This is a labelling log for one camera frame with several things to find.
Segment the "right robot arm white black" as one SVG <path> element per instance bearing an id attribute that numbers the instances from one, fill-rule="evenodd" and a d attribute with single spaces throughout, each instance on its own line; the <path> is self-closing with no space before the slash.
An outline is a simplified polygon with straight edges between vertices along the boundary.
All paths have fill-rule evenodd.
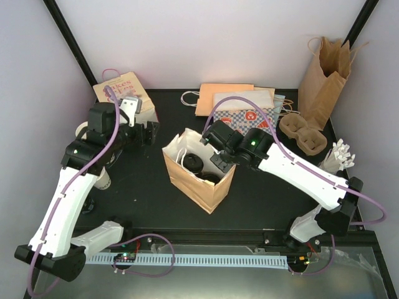
<path id="1" fill-rule="evenodd" d="M 202 134 L 201 142 L 214 149 L 211 161 L 247 166 L 272 174 L 306 193 L 317 202 L 316 208 L 292 221 L 283 236 L 287 249 L 297 251 L 310 239 L 328 233 L 344 237 L 357 209 L 363 182 L 345 179 L 318 168 L 278 145 L 272 135 L 251 128 L 245 135 L 222 121 L 216 121 Z"/>

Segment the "orange paper bag white handles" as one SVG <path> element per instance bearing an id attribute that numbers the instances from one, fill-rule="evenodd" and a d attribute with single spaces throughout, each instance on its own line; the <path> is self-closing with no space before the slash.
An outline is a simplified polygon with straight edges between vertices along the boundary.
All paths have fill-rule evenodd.
<path id="1" fill-rule="evenodd" d="M 200 142 L 201 135 L 185 128 L 162 148 L 171 183 L 208 214 L 228 195 L 235 166 L 226 173 L 211 161 L 211 145 Z"/>

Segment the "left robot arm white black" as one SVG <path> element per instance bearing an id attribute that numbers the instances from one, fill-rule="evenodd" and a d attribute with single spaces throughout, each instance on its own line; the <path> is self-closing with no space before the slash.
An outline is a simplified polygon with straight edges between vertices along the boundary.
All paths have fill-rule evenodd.
<path id="1" fill-rule="evenodd" d="M 159 124 L 138 123 L 140 106 L 140 99 L 128 97 L 118 107 L 101 102 L 89 110 L 87 124 L 65 149 L 59 182 L 45 217 L 29 243 L 17 247 L 15 258 L 71 282 L 85 261 L 101 250 L 113 244 L 121 249 L 133 244 L 134 234 L 126 222 L 105 221 L 78 237 L 72 233 L 91 189 L 110 187 L 106 165 L 127 146 L 154 143 Z"/>

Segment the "paper coffee cup black sleeve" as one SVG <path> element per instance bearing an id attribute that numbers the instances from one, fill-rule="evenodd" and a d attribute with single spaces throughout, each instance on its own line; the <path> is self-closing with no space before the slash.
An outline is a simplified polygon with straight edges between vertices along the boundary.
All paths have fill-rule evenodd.
<path id="1" fill-rule="evenodd" d="M 204 162 L 198 155 L 188 153 L 183 158 L 183 167 L 193 174 L 199 174 L 204 168 Z"/>

